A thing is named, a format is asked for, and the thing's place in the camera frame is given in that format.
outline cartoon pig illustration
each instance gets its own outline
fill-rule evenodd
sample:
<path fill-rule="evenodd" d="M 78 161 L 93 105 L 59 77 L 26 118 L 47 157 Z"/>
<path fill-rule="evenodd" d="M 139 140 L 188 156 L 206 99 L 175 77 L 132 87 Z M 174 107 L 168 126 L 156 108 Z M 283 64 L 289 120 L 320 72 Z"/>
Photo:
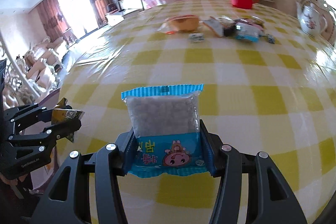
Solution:
<path fill-rule="evenodd" d="M 185 150 L 185 147 L 181 145 L 179 140 L 173 141 L 171 149 L 166 149 L 167 155 L 163 158 L 162 164 L 164 166 L 182 166 L 191 161 L 189 151 Z"/>

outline snack packet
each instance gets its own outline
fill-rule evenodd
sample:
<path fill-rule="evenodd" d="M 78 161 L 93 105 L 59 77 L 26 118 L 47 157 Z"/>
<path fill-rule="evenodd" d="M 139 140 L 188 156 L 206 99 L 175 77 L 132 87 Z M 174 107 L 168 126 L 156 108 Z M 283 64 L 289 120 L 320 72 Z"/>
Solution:
<path fill-rule="evenodd" d="M 198 115 L 202 90 L 203 85 L 169 85 L 122 92 L 139 144 L 130 173 L 149 178 L 207 172 Z"/>
<path fill-rule="evenodd" d="M 236 32 L 236 22 L 228 17 L 214 18 L 210 17 L 203 21 L 217 37 L 230 37 Z"/>
<path fill-rule="evenodd" d="M 52 110 L 51 124 L 63 122 L 63 121 L 74 119 L 74 118 L 82 119 L 85 112 L 83 110 L 78 110 L 78 109 L 68 109 L 68 106 L 66 106 L 67 103 L 68 103 L 68 100 L 66 98 L 62 98 L 57 103 L 57 105 Z M 66 138 L 72 143 L 74 143 L 75 142 L 74 132 L 70 133 Z"/>
<path fill-rule="evenodd" d="M 255 26 L 237 23 L 236 24 L 236 39 L 246 39 L 252 42 L 258 42 L 261 30 Z"/>
<path fill-rule="evenodd" d="M 167 18 L 158 31 L 166 34 L 178 32 L 194 32 L 199 25 L 199 18 L 196 15 L 183 15 Z"/>

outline sofa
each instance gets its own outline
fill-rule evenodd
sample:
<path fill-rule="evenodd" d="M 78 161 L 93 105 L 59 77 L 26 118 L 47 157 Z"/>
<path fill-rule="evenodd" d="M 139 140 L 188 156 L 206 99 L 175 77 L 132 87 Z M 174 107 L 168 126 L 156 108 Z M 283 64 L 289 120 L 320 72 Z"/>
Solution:
<path fill-rule="evenodd" d="M 34 80 L 40 87 L 49 90 L 56 81 L 56 77 L 44 61 L 45 59 L 38 60 L 27 72 L 26 78 Z"/>
<path fill-rule="evenodd" d="M 58 64 L 62 67 L 62 58 L 67 52 L 68 44 L 63 37 L 54 42 L 50 42 L 50 37 L 46 37 L 40 44 L 27 51 L 24 58 L 28 68 L 33 67 L 40 58 L 45 58 L 48 65 L 54 67 Z"/>

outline door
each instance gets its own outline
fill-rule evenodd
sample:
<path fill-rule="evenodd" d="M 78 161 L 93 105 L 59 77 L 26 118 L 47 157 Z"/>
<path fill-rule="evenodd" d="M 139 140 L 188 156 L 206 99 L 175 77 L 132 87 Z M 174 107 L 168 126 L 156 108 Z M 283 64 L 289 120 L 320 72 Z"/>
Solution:
<path fill-rule="evenodd" d="M 58 0 L 58 3 L 76 37 L 82 38 L 98 29 L 90 0 Z"/>

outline wall shelf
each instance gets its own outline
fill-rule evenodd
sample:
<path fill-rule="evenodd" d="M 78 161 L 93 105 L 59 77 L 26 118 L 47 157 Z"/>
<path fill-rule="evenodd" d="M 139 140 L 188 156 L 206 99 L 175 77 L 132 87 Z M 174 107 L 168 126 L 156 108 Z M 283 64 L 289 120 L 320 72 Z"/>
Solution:
<path fill-rule="evenodd" d="M 275 3 L 275 1 L 273 1 L 273 0 L 262 0 L 262 1 L 267 1 L 267 2 Z"/>

